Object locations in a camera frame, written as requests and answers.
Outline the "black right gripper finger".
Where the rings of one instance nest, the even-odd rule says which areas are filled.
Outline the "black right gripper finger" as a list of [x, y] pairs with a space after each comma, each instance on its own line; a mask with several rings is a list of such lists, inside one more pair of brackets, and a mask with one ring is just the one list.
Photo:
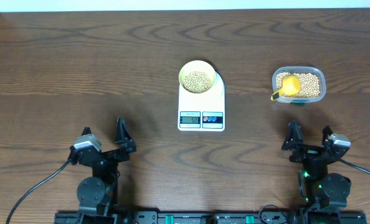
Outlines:
[[322, 138], [322, 146], [332, 146], [333, 141], [330, 139], [330, 136], [333, 134], [329, 125], [325, 126], [322, 130], [323, 138]]
[[295, 120], [291, 121], [288, 127], [288, 134], [282, 144], [282, 150], [294, 151], [304, 143], [304, 138], [301, 133], [301, 127]]

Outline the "yellow plastic scoop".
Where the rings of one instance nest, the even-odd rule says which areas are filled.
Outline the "yellow plastic scoop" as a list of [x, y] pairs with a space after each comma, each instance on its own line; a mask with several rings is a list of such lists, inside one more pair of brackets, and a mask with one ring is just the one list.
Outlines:
[[289, 75], [282, 80], [282, 87], [271, 95], [271, 100], [276, 101], [281, 96], [294, 96], [301, 91], [301, 83], [298, 77]]

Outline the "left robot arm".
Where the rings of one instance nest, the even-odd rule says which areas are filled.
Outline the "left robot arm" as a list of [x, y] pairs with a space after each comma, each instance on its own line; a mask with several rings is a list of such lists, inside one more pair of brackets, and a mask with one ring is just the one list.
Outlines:
[[118, 149], [103, 152], [100, 141], [89, 127], [70, 147], [69, 162], [90, 167], [92, 175], [82, 180], [77, 187], [79, 209], [73, 214], [58, 213], [55, 223], [295, 223], [298, 210], [283, 211], [266, 206], [257, 212], [160, 212], [134, 210], [117, 202], [118, 164], [126, 162], [136, 144], [129, 135], [125, 120], [117, 119], [115, 142]]

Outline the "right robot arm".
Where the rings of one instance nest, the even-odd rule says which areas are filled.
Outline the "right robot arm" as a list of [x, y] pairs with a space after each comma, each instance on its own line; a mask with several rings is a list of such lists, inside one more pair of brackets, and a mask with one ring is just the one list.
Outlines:
[[288, 124], [289, 131], [282, 145], [283, 151], [290, 151], [289, 161], [301, 163], [298, 173], [300, 194], [307, 205], [299, 208], [293, 218], [311, 223], [312, 213], [338, 213], [347, 206], [351, 190], [349, 178], [329, 173], [328, 165], [340, 161], [350, 149], [351, 141], [343, 134], [332, 132], [329, 126], [322, 130], [321, 146], [305, 144], [301, 127], [296, 121]]

